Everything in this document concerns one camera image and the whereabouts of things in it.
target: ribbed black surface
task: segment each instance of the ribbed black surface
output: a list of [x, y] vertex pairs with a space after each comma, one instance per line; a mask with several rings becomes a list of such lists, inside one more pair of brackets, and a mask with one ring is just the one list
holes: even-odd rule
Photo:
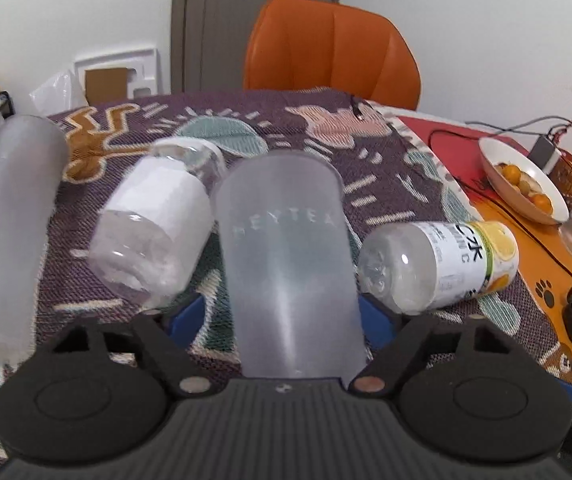
[[111, 462], [55, 469], [12, 460], [0, 480], [568, 480], [553, 460], [507, 468], [464, 465], [422, 448], [385, 403], [336, 381], [233, 380], [188, 400], [138, 450]]

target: blue plastic part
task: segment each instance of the blue plastic part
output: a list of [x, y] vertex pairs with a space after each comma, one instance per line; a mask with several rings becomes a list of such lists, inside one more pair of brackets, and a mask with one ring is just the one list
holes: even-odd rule
[[[367, 298], [359, 296], [359, 312], [364, 336], [373, 350], [380, 350], [395, 339], [395, 324], [382, 308], [371, 303]], [[206, 301], [203, 296], [186, 306], [170, 320], [168, 335], [180, 348], [190, 348], [199, 329], [204, 324]], [[572, 384], [559, 380], [572, 401]]]

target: plastic bag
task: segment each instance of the plastic bag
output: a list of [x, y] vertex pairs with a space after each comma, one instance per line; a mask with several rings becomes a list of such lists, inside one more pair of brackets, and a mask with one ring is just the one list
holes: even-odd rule
[[30, 95], [35, 108], [43, 116], [88, 106], [84, 91], [70, 70], [55, 74]]

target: fruit bowl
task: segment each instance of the fruit bowl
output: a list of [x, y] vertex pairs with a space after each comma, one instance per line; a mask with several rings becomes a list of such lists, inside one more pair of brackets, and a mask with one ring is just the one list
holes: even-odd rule
[[[539, 224], [556, 225], [568, 220], [568, 206], [563, 196], [554, 186], [548, 176], [534, 162], [517, 150], [498, 139], [483, 137], [479, 139], [479, 149], [482, 153], [482, 166], [494, 190], [515, 211]], [[547, 214], [515, 189], [495, 168], [498, 164], [513, 164], [531, 179], [536, 181], [552, 203], [552, 214]]]

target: brown cardboard piece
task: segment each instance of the brown cardboard piece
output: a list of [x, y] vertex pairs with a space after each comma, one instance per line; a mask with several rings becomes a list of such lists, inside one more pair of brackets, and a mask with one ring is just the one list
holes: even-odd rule
[[128, 98], [127, 83], [127, 68], [86, 70], [86, 100], [91, 106], [124, 101]]

